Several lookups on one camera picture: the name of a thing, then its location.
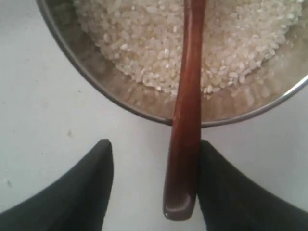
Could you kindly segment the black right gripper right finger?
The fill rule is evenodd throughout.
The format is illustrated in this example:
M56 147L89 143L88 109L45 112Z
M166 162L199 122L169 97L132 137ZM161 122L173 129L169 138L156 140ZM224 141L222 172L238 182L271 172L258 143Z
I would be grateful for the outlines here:
M306 231L308 213L260 187L201 141L198 198L208 231Z

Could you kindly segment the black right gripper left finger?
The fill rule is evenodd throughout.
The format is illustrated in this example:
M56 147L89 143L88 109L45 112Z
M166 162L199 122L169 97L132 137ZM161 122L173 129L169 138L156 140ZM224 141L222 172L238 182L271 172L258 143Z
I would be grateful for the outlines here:
M0 214L2 231L100 231L113 185L113 150L99 140L52 185Z

